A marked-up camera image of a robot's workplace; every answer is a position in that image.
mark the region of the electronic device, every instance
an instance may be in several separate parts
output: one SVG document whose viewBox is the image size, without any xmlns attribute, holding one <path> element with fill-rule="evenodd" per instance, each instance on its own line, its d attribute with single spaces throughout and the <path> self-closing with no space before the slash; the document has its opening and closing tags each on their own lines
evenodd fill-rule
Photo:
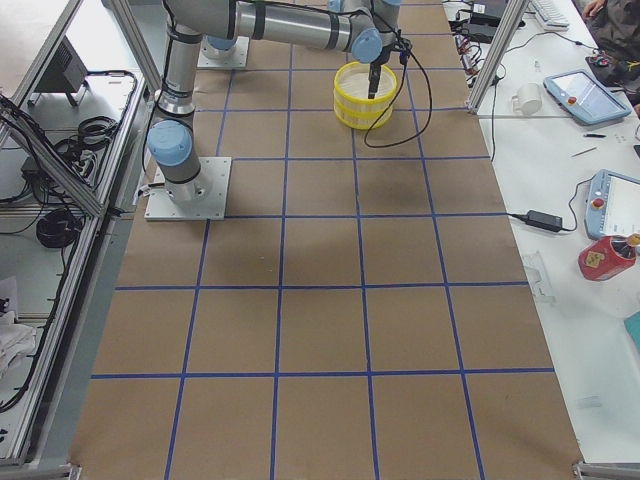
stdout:
<svg viewBox="0 0 640 480">
<path fill-rule="evenodd" d="M 640 233 L 640 180 L 609 170 L 600 170 L 591 180 L 587 197 L 587 235 L 629 236 Z"/>
<path fill-rule="evenodd" d="M 67 37 L 64 37 L 34 91 L 37 93 L 77 93 L 86 76 L 87 67 L 82 63 L 80 56 Z"/>
<path fill-rule="evenodd" d="M 580 124 L 613 122 L 631 113 L 631 108 L 618 100 L 586 70 L 552 75 L 542 83 L 558 105 Z"/>
<path fill-rule="evenodd" d="M 559 32 L 569 29 L 569 20 L 560 13 L 552 0 L 529 0 L 529 6 L 543 30 Z"/>
<path fill-rule="evenodd" d="M 498 28 L 500 20 L 507 9 L 507 0 L 476 0 L 473 2 L 469 25 L 485 25 Z M 520 21 L 519 27 L 524 27 L 524 21 Z"/>
</svg>

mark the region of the yellow basket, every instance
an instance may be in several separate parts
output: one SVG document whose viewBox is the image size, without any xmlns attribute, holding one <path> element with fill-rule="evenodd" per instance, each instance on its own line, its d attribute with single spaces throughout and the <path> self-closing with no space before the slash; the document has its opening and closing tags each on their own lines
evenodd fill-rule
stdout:
<svg viewBox="0 0 640 480">
<path fill-rule="evenodd" d="M 343 66 L 333 79 L 333 111 L 348 127 L 368 130 L 393 100 L 398 81 L 386 65 L 382 66 L 380 85 L 376 98 L 367 98 L 369 91 L 369 65 L 351 62 Z M 391 118 L 393 107 L 374 128 L 384 125 Z"/>
</svg>

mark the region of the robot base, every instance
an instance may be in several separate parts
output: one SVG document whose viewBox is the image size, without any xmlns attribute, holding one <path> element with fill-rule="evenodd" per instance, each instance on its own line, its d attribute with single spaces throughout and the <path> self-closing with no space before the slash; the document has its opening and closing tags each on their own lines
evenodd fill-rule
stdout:
<svg viewBox="0 0 640 480">
<path fill-rule="evenodd" d="M 249 56 L 249 38 L 238 37 L 233 52 L 228 57 L 207 58 L 202 49 L 198 56 L 198 68 L 201 70 L 243 70 L 247 68 Z"/>
<path fill-rule="evenodd" d="M 213 179 L 209 194 L 189 203 L 175 203 L 165 189 L 154 189 L 149 195 L 149 203 L 144 217 L 147 220 L 222 220 L 227 205 L 227 190 L 231 172 L 230 157 L 200 157 L 202 168 Z M 164 175 L 158 169 L 156 183 L 164 182 Z"/>
</svg>

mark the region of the black power cord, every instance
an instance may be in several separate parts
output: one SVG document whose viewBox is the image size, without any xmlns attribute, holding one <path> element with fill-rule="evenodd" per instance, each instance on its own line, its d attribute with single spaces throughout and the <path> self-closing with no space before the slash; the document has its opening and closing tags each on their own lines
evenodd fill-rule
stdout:
<svg viewBox="0 0 640 480">
<path fill-rule="evenodd" d="M 571 215 L 573 216 L 573 228 L 564 228 L 562 226 L 562 217 L 558 217 L 556 215 L 550 215 L 548 213 L 539 212 L 537 210 L 529 210 L 525 214 L 520 213 L 507 213 L 510 217 L 517 218 L 518 220 L 530 225 L 532 227 L 541 228 L 543 230 L 547 230 L 549 232 L 558 233 L 558 232 L 575 232 L 578 229 L 578 217 L 576 216 L 576 212 L 571 205 L 573 201 L 578 196 L 578 188 L 580 185 L 584 185 L 585 183 L 589 183 L 593 180 L 593 177 L 578 182 L 573 191 L 573 196 L 569 199 L 569 210 L 571 211 Z"/>
</svg>

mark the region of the white mug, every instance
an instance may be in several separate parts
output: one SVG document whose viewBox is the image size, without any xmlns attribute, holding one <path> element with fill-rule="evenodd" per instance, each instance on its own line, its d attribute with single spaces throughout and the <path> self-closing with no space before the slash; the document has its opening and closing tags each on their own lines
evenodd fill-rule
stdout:
<svg viewBox="0 0 640 480">
<path fill-rule="evenodd" d="M 514 112 L 523 115 L 533 115 L 542 107 L 542 95 L 537 83 L 525 83 L 518 92 L 511 97 Z"/>
</svg>

